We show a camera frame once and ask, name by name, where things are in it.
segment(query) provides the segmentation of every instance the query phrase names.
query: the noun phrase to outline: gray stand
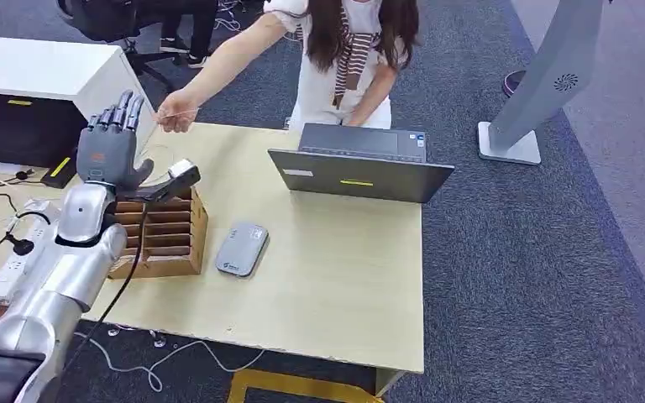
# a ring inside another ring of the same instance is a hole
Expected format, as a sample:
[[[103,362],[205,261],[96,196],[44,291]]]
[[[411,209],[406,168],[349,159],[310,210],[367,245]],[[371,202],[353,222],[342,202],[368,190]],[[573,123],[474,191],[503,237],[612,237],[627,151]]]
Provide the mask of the gray stand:
[[[493,122],[479,123],[480,158],[540,164],[534,129],[590,83],[604,1],[560,0],[520,86]]]

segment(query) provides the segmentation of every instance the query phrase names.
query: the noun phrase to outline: wooden file organizer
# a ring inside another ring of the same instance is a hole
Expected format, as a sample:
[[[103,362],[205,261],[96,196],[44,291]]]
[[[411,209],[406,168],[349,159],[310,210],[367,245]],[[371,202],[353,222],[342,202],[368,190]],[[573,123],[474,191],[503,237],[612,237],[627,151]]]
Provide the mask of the wooden file organizer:
[[[123,279],[129,274],[139,245],[142,208],[142,203],[118,203],[115,217],[127,230],[127,248],[110,271],[111,279]],[[207,223],[207,211],[194,188],[166,203],[151,206],[134,278],[200,274]]]

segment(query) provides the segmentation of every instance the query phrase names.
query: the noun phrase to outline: yellow floor marking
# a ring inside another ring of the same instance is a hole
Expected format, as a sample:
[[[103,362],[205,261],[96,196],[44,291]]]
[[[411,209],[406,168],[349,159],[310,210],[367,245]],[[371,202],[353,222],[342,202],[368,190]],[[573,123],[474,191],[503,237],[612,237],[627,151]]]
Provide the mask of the yellow floor marking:
[[[244,369],[233,375],[228,403],[245,403],[248,388],[315,397],[343,403],[384,403],[362,388],[326,380]]]

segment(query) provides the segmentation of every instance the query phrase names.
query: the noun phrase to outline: office chair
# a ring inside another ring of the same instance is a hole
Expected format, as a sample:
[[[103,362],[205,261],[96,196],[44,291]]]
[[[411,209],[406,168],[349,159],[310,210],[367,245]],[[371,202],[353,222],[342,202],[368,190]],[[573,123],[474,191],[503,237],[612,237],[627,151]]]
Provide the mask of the office chair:
[[[168,92],[174,85],[147,63],[155,60],[172,59],[175,65],[181,63],[176,53],[140,54],[135,41],[139,29],[158,23],[157,18],[142,19],[137,15],[136,1],[132,0],[56,0],[60,18],[66,24],[79,30],[88,39],[112,43],[123,40],[124,53],[137,76],[147,73],[163,83]]]

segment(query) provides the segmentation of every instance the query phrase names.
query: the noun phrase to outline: person's legs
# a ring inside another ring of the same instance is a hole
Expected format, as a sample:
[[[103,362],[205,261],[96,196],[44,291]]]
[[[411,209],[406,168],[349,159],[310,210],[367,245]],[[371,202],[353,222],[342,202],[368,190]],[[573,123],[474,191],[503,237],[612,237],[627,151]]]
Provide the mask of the person's legs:
[[[201,67],[210,55],[209,45],[216,23],[218,0],[140,0],[143,15],[160,15],[162,19],[162,51],[189,53],[190,67]],[[191,50],[179,39],[182,14],[194,18],[194,32],[191,36]]]
[[[181,23],[183,0],[138,0],[138,17],[144,24],[160,20],[162,30],[160,36],[161,52],[188,53],[189,47],[177,34]]]
[[[218,11],[217,0],[190,0],[189,7],[194,16],[194,32],[191,35],[191,50],[189,51],[189,66],[201,67],[211,54],[209,46],[216,23]]]
[[[177,30],[181,24],[180,13],[166,13],[162,19],[161,52],[188,53],[189,47],[179,37]]]

